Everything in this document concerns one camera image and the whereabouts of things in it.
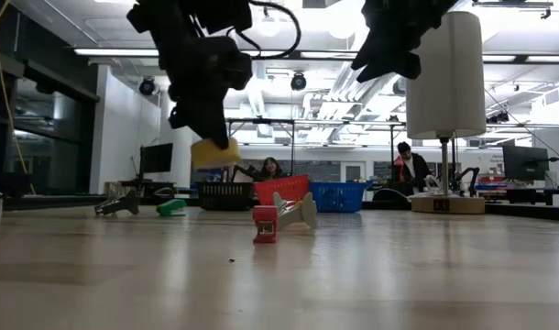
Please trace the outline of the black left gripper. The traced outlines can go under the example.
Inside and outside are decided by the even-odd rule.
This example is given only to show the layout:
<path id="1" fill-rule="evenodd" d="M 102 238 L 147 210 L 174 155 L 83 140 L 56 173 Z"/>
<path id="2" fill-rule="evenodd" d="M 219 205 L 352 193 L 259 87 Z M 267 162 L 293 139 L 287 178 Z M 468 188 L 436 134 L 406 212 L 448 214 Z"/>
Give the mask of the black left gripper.
<path id="1" fill-rule="evenodd" d="M 247 86 L 252 77 L 251 57 L 229 37 L 199 38 L 169 59 L 167 74 L 168 94 L 175 103 L 170 126 L 190 127 L 202 139 L 227 149 L 224 99 L 230 89 Z"/>

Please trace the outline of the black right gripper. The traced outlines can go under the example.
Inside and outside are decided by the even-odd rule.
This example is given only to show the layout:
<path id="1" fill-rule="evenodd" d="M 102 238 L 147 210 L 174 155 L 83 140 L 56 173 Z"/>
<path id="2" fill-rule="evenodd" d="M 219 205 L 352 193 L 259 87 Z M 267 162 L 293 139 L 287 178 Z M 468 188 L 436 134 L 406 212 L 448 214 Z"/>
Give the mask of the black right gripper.
<path id="1" fill-rule="evenodd" d="M 417 48 L 422 35 L 437 29 L 458 0 L 366 0 L 361 13 L 369 31 L 351 64 L 364 83 L 385 74 L 415 80 L 422 72 Z"/>

